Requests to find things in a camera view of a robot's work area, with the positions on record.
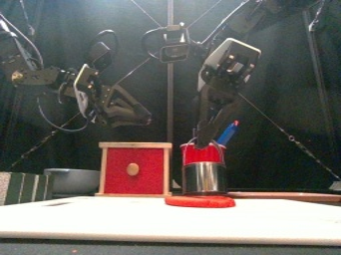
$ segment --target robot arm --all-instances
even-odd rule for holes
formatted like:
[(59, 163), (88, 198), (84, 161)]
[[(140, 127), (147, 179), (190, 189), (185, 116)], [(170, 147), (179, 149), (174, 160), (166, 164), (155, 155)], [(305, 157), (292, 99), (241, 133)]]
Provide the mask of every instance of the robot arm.
[(239, 105), (238, 90), (249, 80), (261, 51), (226, 39), (205, 60), (198, 76), (195, 147), (203, 148), (226, 126)]
[(239, 105), (238, 91), (247, 82), (261, 55), (258, 49), (237, 40), (242, 40), (250, 31), (265, 28), (278, 22), (288, 13), (316, 2), (318, 1), (243, 1), (202, 43), (195, 44), (195, 54), (203, 57), (197, 86), (197, 148), (205, 148), (219, 130), (226, 127)]
[(76, 99), (80, 113), (88, 121), (112, 128), (142, 126), (151, 122), (151, 113), (128, 92), (118, 84), (106, 86), (100, 82), (100, 73), (112, 63), (111, 50), (104, 43), (91, 47), (88, 62), (92, 67), (84, 64), (80, 71), (44, 68), (41, 57), (39, 60), (32, 58), (7, 24), (11, 23), (0, 14), (0, 70), (15, 87), (47, 86), (60, 98)]

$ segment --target metal cylinder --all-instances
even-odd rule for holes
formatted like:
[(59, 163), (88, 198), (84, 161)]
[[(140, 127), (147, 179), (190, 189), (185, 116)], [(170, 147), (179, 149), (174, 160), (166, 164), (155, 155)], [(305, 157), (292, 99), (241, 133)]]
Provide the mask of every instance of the metal cylinder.
[(198, 162), (182, 167), (185, 195), (226, 194), (226, 167), (215, 162)]

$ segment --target pen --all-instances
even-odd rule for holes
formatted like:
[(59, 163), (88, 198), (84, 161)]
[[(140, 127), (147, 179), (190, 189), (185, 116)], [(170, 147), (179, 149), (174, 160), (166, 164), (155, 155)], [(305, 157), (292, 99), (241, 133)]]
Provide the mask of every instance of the pen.
[(226, 130), (223, 131), (222, 135), (219, 136), (217, 143), (226, 146), (229, 143), (229, 140), (231, 139), (235, 131), (237, 131), (237, 127), (238, 127), (239, 122), (234, 121), (229, 127), (226, 128)]

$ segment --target red round base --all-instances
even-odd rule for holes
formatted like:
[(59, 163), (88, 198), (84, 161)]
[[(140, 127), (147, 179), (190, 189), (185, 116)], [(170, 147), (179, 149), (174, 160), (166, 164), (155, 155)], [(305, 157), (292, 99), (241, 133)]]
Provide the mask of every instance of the red round base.
[(234, 207), (235, 202), (226, 196), (169, 196), (166, 204), (182, 207), (225, 208)]

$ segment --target wooden box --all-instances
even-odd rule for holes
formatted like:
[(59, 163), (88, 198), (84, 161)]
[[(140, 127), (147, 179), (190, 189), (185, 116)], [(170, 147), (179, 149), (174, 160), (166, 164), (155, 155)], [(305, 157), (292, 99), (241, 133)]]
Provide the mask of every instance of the wooden box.
[(171, 143), (100, 142), (102, 179), (96, 195), (170, 194)]

